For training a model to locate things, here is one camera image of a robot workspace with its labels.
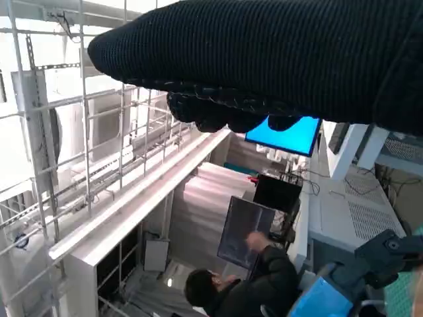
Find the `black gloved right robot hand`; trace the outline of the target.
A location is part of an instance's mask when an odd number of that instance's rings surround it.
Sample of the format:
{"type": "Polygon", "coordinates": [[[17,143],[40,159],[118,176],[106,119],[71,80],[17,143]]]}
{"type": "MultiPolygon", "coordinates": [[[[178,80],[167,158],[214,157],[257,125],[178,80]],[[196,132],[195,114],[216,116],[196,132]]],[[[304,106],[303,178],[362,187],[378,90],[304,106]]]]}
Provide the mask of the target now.
{"type": "Polygon", "coordinates": [[[96,36],[117,81],[202,132],[310,116],[422,134],[421,1],[180,1],[96,36]]]}

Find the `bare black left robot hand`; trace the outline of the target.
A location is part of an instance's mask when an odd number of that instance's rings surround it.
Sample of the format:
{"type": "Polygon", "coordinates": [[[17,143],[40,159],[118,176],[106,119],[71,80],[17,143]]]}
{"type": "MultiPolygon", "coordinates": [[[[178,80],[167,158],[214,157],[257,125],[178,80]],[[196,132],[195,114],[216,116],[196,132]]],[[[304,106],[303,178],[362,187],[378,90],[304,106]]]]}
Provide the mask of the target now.
{"type": "Polygon", "coordinates": [[[358,316],[375,300],[363,300],[367,286],[384,288],[397,280],[400,272],[422,265],[422,236],[398,237],[384,230],[354,251],[348,264],[326,264],[297,299],[289,316],[358,316]]]}

